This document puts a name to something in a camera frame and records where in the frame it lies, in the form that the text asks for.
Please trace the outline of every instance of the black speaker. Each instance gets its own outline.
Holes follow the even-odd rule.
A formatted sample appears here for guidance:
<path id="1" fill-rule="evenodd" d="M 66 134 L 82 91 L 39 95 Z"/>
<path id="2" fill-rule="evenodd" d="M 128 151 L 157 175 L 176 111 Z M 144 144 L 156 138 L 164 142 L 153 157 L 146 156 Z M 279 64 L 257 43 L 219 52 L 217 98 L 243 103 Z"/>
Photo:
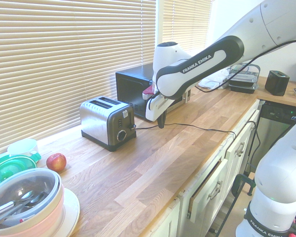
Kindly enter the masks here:
<path id="1" fill-rule="evenodd" d="M 271 70 L 268 74 L 265 89 L 272 95 L 283 96 L 290 77 L 280 71 Z"/>

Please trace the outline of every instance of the microwave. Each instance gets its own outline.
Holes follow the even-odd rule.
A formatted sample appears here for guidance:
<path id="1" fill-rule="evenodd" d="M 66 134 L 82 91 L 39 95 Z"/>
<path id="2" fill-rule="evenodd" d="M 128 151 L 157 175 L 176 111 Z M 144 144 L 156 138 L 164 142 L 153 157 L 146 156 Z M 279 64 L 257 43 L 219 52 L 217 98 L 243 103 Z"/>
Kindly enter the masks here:
<path id="1" fill-rule="evenodd" d="M 129 104 L 134 109 L 134 115 L 146 119 L 146 105 L 149 99 L 143 99 L 143 91 L 152 85 L 152 63 L 115 73 L 117 100 Z M 191 90 L 175 100 L 167 109 L 172 111 L 190 100 Z"/>

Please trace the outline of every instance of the drawer handle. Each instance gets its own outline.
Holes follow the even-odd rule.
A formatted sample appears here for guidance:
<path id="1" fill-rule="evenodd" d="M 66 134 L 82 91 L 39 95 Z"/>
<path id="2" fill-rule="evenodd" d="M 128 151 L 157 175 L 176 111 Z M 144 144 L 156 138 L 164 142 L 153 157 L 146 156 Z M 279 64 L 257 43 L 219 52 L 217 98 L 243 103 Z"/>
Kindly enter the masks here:
<path id="1" fill-rule="evenodd" d="M 217 194 L 219 194 L 219 192 L 221 191 L 222 189 L 222 181 L 218 181 L 217 184 L 216 184 L 216 187 L 214 188 L 214 190 L 212 191 L 211 194 L 208 194 L 208 197 L 212 200 L 214 199 Z"/>
<path id="2" fill-rule="evenodd" d="M 244 142 L 240 143 L 239 148 L 235 151 L 237 156 L 241 157 L 241 155 L 243 154 L 244 147 L 245 147 L 245 143 Z"/>

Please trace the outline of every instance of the dishwasher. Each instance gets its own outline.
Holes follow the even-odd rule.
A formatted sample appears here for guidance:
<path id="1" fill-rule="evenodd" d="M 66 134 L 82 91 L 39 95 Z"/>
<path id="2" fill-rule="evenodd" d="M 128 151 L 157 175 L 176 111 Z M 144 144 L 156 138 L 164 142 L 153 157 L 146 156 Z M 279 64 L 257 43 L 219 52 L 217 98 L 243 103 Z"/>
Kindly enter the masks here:
<path id="1" fill-rule="evenodd" d="M 284 136 L 295 124 L 296 107 L 265 101 L 261 107 L 257 129 L 261 144 L 257 149 L 259 141 L 257 133 L 254 133 L 249 156 L 247 157 L 247 162 L 251 165 L 246 166 L 245 173 L 249 174 L 250 172 L 255 172 L 256 167 L 263 156 L 274 143 Z"/>

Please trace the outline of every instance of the venetian blind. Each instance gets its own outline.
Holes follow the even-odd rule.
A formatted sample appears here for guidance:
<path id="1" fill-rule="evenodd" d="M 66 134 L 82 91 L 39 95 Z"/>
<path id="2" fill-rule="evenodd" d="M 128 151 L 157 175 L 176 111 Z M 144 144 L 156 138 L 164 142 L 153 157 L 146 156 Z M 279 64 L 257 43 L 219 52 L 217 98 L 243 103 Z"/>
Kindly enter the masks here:
<path id="1" fill-rule="evenodd" d="M 80 124 L 115 72 L 152 62 L 154 0 L 0 1 L 0 152 Z"/>
<path id="2" fill-rule="evenodd" d="M 164 0 L 162 41 L 174 41 L 192 55 L 205 48 L 211 0 Z"/>

